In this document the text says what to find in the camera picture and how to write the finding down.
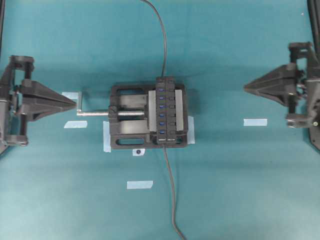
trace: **black metal bar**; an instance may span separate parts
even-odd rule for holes
[[[314,50],[320,55],[320,0],[308,0],[308,11],[313,35]]]
[[[27,115],[21,114],[20,121],[21,121],[20,135],[26,136],[27,135],[27,124],[28,124]]]
[[[289,95],[288,97],[288,110],[289,110],[289,114],[294,114],[296,112],[296,96],[294,95]]]
[[[30,62],[26,62],[25,63],[25,69],[24,69],[24,78],[25,79],[31,79],[31,63]]]

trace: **teal tabletop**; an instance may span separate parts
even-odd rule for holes
[[[243,91],[289,62],[289,43],[313,40],[307,1],[152,3],[165,75],[185,84],[194,117],[195,144],[168,149],[179,228],[189,240],[318,240],[320,153],[286,126],[285,107]],[[1,72],[11,55],[34,57],[33,80],[106,109],[114,84],[155,82],[163,38],[139,0],[7,0]],[[104,152],[103,121],[70,110],[28,124],[29,145],[0,159],[1,240],[179,239],[163,151]]]

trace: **painter's tape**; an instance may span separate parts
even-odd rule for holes
[[[145,155],[145,152],[146,152],[145,148],[132,149],[132,156],[140,157],[140,156]]]
[[[267,118],[251,118],[243,119],[243,126],[245,127],[266,127],[268,126],[268,119]]]
[[[77,92],[63,91],[62,95],[67,97],[68,99],[78,99],[78,93]]]
[[[187,133],[187,139],[188,144],[195,144],[196,138],[195,138],[195,120],[193,116],[188,116],[188,133]]]
[[[126,189],[150,189],[154,181],[127,181]]]
[[[65,129],[85,129],[88,126],[87,121],[67,121],[64,125]]]
[[[108,121],[103,121],[103,151],[111,153],[110,128]]]

